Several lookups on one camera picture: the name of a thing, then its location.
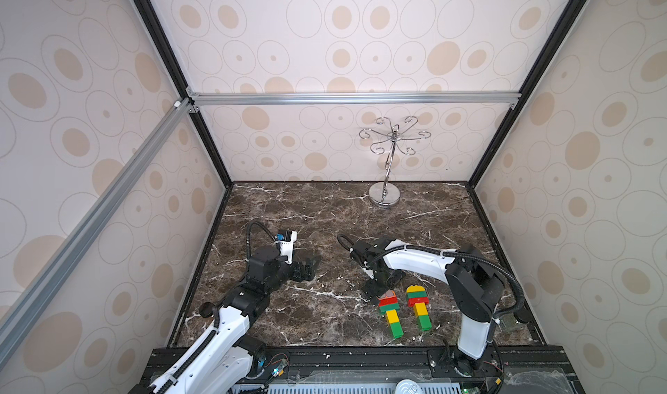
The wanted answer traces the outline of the green square lego front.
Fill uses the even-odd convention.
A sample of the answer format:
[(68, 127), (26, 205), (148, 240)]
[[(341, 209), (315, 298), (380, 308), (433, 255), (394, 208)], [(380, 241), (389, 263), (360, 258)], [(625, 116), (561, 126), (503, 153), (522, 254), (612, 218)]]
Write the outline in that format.
[(430, 317), (427, 314), (418, 316), (420, 331), (429, 332), (433, 329)]

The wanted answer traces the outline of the green long lego back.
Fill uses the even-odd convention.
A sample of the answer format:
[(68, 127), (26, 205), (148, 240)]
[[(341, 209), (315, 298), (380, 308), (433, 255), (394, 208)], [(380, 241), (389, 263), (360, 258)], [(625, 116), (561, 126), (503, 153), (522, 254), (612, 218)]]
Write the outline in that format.
[(407, 293), (406, 295), (410, 300), (411, 299), (427, 298), (427, 293), (425, 291), (411, 292), (411, 293)]

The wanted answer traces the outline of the yellow square lego back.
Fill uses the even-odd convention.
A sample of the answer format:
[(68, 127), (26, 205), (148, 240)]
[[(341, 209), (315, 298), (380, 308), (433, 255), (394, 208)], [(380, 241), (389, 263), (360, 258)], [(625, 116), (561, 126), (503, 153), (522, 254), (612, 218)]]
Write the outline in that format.
[(425, 291), (423, 286), (409, 286), (406, 290), (407, 293), (425, 293)]

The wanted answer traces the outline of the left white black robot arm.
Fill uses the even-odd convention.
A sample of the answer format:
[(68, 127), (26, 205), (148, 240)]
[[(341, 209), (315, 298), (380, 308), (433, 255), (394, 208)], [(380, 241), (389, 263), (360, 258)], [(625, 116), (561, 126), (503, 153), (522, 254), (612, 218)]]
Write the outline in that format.
[(265, 345), (248, 331), (269, 306), (273, 292), (288, 282), (311, 281), (321, 258), (295, 260), (297, 232), (280, 230), (267, 246), (251, 251), (252, 227), (268, 233), (253, 220), (246, 229), (247, 268), (243, 278), (216, 303), (201, 306), (211, 324), (173, 366), (150, 385), (135, 385), (132, 393), (225, 393), (239, 380), (262, 372)]

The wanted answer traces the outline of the green long lego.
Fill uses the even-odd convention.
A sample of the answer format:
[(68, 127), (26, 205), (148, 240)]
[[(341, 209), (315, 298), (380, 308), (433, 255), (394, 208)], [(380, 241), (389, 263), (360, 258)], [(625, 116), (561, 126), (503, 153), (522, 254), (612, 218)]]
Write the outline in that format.
[(406, 295), (410, 300), (411, 299), (427, 298), (427, 293), (425, 291), (411, 292), (411, 293), (407, 293)]
[(387, 305), (380, 305), (379, 308), (381, 312), (397, 311), (399, 310), (400, 305), (398, 303), (392, 303)]

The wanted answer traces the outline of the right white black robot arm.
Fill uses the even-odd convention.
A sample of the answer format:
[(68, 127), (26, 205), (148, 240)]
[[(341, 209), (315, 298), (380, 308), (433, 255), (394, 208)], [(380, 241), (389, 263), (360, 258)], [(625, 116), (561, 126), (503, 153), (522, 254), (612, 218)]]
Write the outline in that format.
[(438, 250), (382, 238), (371, 242), (337, 236), (368, 275), (363, 292), (385, 307), (407, 272), (424, 275), (447, 284), (462, 314), (456, 359), (474, 366), (493, 342), (500, 319), (523, 308), (526, 296), (516, 277), (485, 258), (475, 246)]

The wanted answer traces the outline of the orange round lego piece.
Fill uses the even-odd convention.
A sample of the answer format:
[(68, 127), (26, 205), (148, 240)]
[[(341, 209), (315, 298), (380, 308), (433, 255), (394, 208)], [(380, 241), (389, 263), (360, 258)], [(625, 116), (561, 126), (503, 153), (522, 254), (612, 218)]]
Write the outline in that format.
[(382, 302), (383, 300), (394, 300), (395, 298), (396, 298), (395, 291), (388, 290), (379, 297), (379, 300), (380, 302)]

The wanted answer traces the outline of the green square lego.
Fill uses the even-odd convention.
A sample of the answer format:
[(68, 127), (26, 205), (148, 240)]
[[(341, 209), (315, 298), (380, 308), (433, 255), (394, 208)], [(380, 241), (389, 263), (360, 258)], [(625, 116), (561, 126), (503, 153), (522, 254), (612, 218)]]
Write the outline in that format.
[(404, 336), (403, 328), (400, 322), (391, 323), (389, 326), (393, 339), (402, 338)]
[(430, 317), (427, 314), (418, 316), (420, 331), (429, 332), (433, 329)]

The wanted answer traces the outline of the yellow square lego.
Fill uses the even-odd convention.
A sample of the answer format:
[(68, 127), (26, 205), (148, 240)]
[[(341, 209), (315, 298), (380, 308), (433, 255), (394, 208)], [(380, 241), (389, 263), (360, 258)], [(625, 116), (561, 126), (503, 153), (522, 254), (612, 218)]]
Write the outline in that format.
[(426, 303), (415, 303), (413, 305), (413, 311), (419, 317), (427, 316), (428, 315), (427, 304)]
[(425, 291), (423, 286), (409, 286), (406, 290), (407, 293), (425, 293)]
[(396, 324), (396, 323), (400, 322), (400, 319), (399, 319), (399, 316), (398, 316), (396, 310), (387, 310), (385, 312), (385, 316), (386, 316), (386, 319), (387, 319), (387, 323), (389, 325), (393, 325), (393, 324)]

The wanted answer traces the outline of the green long lego front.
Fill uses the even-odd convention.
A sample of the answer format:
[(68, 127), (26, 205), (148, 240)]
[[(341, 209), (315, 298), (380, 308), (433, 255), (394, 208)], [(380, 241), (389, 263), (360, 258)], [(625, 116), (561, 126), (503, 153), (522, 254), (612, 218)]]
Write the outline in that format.
[(392, 303), (387, 305), (380, 305), (379, 308), (381, 312), (397, 311), (399, 310), (400, 305), (398, 303)]

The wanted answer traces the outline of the red long lego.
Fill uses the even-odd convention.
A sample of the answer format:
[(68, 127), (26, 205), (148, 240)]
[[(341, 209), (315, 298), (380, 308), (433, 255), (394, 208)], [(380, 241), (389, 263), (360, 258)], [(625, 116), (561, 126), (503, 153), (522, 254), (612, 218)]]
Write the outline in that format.
[(410, 299), (408, 300), (408, 305), (409, 305), (410, 307), (413, 307), (414, 305), (417, 305), (417, 304), (428, 305), (429, 302), (430, 302), (430, 300), (429, 300), (429, 298), (427, 298), (427, 297), (410, 298)]
[(381, 307), (383, 305), (392, 305), (392, 304), (398, 304), (398, 298), (396, 296), (382, 298), (382, 299), (380, 299), (380, 303), (379, 303), (379, 305)]

